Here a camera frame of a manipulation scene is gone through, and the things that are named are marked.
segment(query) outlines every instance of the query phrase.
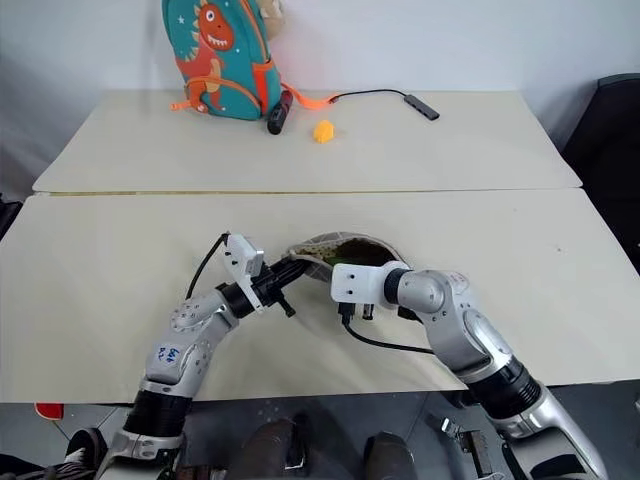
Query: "yellow toy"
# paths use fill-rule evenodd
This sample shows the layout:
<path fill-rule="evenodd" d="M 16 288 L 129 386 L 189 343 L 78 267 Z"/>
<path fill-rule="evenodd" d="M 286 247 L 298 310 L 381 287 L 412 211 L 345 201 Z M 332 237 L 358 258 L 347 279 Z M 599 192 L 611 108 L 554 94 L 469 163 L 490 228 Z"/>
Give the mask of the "yellow toy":
<path fill-rule="evenodd" d="M 327 143 L 333 135 L 333 123 L 329 120 L 322 120 L 313 129 L 313 139 L 318 143 Z"/>

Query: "white table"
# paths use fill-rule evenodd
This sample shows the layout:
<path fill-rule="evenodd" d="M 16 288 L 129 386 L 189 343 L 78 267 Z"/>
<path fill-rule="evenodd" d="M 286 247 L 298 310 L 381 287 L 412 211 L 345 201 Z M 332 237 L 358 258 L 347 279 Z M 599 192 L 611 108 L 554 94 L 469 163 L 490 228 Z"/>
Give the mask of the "white table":
<path fill-rule="evenodd" d="M 311 93 L 317 98 L 329 92 Z M 112 91 L 36 181 L 43 192 L 378 192 L 570 188 L 580 180 L 517 92 L 416 93 L 429 122 L 394 94 L 311 112 L 280 136 L 265 122 L 171 112 L 180 91 Z M 319 145 L 316 123 L 336 137 Z"/>
<path fill-rule="evenodd" d="M 640 375 L 640 279 L 578 189 L 36 196 L 0 243 L 0 401 L 130 402 L 148 349 L 225 229 L 252 236 L 270 262 L 325 231 L 383 238 L 418 268 L 467 274 L 542 381 Z M 214 260 L 199 290 L 228 279 Z M 460 388 L 432 357 L 345 334 L 326 286 L 301 279 L 285 293 L 298 315 L 274 307 L 243 320 L 198 399 Z M 425 345 L 419 324 L 382 311 L 354 326 Z"/>

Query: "dinosaur print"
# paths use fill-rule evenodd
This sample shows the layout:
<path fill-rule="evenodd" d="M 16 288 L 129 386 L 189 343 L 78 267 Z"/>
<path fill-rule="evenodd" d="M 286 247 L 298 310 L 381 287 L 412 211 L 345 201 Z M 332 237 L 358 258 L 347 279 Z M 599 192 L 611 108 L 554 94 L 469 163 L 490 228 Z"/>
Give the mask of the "dinosaur print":
<path fill-rule="evenodd" d="M 233 30 L 225 20 L 220 9 L 207 0 L 200 0 L 194 6 L 196 21 L 192 31 L 193 39 L 198 43 L 185 58 L 177 58 L 176 62 L 182 74 L 188 79 L 194 77 L 222 77 L 224 62 L 216 53 L 227 51 L 233 46 Z M 202 101 L 202 95 L 209 93 L 211 104 L 217 109 L 220 105 L 220 85 L 205 79 L 198 79 L 187 84 L 187 97 L 191 106 L 197 111 L 207 113 L 209 108 Z"/>

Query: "backpack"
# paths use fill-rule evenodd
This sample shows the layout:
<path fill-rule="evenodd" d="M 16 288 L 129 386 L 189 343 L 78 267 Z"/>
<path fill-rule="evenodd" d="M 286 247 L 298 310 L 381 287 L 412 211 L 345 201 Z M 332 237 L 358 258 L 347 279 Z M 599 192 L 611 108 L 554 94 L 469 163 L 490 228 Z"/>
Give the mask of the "backpack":
<path fill-rule="evenodd" d="M 279 101 L 256 0 L 163 0 L 162 17 L 188 99 L 172 110 L 255 120 Z"/>

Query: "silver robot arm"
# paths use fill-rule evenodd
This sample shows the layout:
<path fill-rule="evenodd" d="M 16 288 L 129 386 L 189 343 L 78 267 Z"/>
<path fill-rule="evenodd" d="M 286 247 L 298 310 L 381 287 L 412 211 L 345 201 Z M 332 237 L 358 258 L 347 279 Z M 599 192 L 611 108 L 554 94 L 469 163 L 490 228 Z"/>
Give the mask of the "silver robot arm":
<path fill-rule="evenodd" d="M 216 346 L 238 326 L 239 319 L 252 312 L 261 313 L 278 303 L 287 316 L 295 314 L 282 288 L 300 277 L 308 263 L 285 258 L 267 266 L 263 251 L 242 235 L 223 237 L 223 258 L 234 283 L 189 298 L 174 310 L 169 326 L 147 356 L 133 409 L 115 434 L 96 479 L 130 478 L 131 472 L 155 479 L 163 468 L 170 469 L 184 441 L 186 415 Z M 132 461 L 145 468 L 132 468 Z"/>
<path fill-rule="evenodd" d="M 419 320 L 437 358 L 467 385 L 506 441 L 516 479 L 608 479 L 596 448 L 480 313 L 463 275 L 413 271 L 402 262 L 340 264 L 331 296 L 342 304 L 398 305 L 403 316 Z"/>

